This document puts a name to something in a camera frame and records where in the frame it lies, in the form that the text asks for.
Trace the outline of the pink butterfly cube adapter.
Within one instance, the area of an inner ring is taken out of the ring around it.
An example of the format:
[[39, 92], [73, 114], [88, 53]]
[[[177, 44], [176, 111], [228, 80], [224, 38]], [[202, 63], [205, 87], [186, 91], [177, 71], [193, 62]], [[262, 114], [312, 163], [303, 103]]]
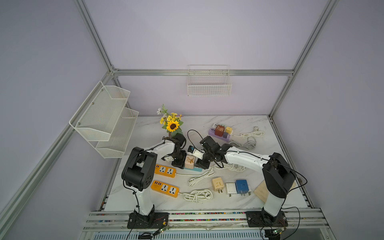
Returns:
[[194, 169], [195, 168], [195, 162], [196, 162], [196, 157], [187, 155], [185, 158], [185, 169]]

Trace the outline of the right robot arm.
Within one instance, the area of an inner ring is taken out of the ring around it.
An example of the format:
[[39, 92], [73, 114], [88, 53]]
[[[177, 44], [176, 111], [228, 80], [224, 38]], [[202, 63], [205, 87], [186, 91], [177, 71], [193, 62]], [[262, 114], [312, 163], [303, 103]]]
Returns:
[[279, 153], [260, 155], [243, 151], [230, 144], [219, 145], [212, 137], [200, 141], [203, 150], [190, 146], [188, 152], [197, 158], [195, 165], [208, 169], [213, 162], [218, 167], [234, 164], [262, 173], [269, 195], [261, 210], [264, 218], [275, 220], [281, 212], [291, 187], [296, 180], [296, 173]]

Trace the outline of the brown cube adapter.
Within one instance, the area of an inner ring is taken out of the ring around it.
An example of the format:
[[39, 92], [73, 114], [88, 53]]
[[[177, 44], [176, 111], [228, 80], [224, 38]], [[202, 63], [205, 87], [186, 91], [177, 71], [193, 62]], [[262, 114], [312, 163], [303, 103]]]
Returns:
[[222, 137], [224, 132], [226, 132], [226, 128], [222, 125], [218, 125], [215, 129], [215, 136]]

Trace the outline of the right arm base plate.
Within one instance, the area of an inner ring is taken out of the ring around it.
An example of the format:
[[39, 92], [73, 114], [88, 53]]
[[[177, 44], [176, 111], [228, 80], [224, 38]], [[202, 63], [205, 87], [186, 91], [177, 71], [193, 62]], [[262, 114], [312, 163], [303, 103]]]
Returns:
[[247, 211], [246, 219], [250, 228], [288, 226], [288, 222], [283, 211], [279, 211], [278, 215], [275, 217], [264, 211]]

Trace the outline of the white charger plug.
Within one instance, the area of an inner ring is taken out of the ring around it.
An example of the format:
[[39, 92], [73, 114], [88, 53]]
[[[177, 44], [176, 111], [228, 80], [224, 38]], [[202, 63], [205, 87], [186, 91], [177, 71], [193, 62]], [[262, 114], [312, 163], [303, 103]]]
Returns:
[[227, 195], [231, 198], [232, 195], [237, 194], [237, 188], [235, 183], [226, 183]]

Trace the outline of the purple power strip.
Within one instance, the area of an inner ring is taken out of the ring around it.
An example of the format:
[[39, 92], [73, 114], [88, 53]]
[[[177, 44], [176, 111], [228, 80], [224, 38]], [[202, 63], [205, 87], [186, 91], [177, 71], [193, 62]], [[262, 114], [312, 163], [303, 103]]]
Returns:
[[229, 142], [231, 139], [231, 135], [228, 134], [227, 132], [224, 132], [221, 136], [216, 135], [216, 129], [214, 129], [214, 128], [210, 128], [208, 134], [211, 137], [215, 137], [215, 138], [222, 140], [222, 141], [225, 141], [225, 142]]

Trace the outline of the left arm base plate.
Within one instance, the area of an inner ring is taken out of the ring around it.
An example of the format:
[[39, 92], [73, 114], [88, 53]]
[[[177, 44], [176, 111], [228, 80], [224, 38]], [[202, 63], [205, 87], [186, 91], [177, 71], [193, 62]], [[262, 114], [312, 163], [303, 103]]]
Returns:
[[169, 221], [169, 215], [165, 212], [153, 212], [144, 216], [133, 212], [129, 215], [127, 229], [159, 229]]

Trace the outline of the teal power strip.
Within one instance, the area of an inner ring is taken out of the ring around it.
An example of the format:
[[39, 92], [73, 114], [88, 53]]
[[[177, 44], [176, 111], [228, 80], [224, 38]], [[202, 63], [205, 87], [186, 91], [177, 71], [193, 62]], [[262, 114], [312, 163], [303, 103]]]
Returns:
[[193, 168], [193, 169], [187, 169], [187, 168], [184, 168], [184, 170], [188, 170], [188, 171], [195, 171], [195, 172], [202, 172], [203, 171], [203, 169], [201, 169], [201, 168]]

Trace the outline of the blue cube plug adapter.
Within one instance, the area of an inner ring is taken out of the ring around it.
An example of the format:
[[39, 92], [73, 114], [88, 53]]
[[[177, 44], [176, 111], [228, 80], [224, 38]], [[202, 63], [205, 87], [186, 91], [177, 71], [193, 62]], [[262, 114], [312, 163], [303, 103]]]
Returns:
[[251, 195], [251, 190], [247, 180], [236, 180], [235, 181], [237, 194], [245, 196], [246, 194]]

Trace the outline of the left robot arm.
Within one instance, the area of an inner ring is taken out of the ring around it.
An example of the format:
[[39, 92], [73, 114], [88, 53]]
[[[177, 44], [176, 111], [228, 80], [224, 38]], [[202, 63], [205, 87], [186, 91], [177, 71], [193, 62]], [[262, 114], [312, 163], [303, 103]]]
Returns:
[[138, 202], [135, 211], [138, 214], [147, 217], [154, 210], [147, 188], [153, 181], [157, 160], [165, 158], [172, 164], [183, 166], [187, 155], [183, 150], [185, 144], [184, 135], [176, 134], [174, 137], [164, 137], [160, 143], [146, 149], [133, 148], [122, 171], [122, 180], [124, 187], [136, 196]]

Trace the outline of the orange power strip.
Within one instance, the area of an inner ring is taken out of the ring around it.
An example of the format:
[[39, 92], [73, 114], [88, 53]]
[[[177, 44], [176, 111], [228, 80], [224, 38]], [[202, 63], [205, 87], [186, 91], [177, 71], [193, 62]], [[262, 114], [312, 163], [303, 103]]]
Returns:
[[176, 176], [176, 169], [175, 168], [171, 168], [171, 167], [167, 167], [167, 166], [163, 166], [163, 165], [158, 165], [156, 164], [155, 166], [155, 174], [157, 175], [161, 175], [161, 176], [165, 176], [165, 177], [169, 177], [169, 178], [175, 178]]
[[179, 195], [180, 189], [178, 187], [175, 187], [173, 185], [169, 185], [167, 183], [163, 183], [158, 180], [154, 180], [151, 189], [155, 192], [162, 193], [164, 195], [177, 198]]

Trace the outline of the beige cube plug adapter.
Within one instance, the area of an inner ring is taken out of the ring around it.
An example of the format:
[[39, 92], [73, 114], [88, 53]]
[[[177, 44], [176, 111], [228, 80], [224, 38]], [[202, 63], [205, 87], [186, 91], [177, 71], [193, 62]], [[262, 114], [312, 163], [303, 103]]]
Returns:
[[225, 184], [221, 177], [212, 179], [213, 190], [218, 193], [222, 193], [225, 188]]

